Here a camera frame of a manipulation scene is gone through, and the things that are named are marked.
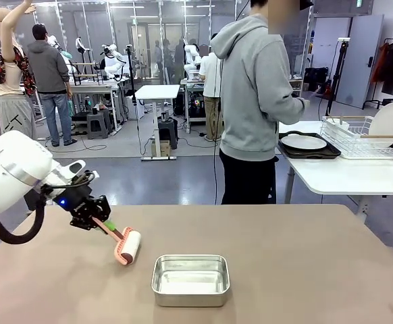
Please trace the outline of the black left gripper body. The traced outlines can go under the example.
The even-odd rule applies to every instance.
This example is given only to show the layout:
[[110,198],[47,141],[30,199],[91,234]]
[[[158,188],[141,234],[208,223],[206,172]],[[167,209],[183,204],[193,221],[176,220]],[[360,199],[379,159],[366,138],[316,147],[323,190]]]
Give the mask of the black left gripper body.
[[90,200],[91,192],[92,189],[88,185],[66,186],[65,188],[43,185],[43,194],[70,213],[75,213],[79,209],[86,207],[87,202]]

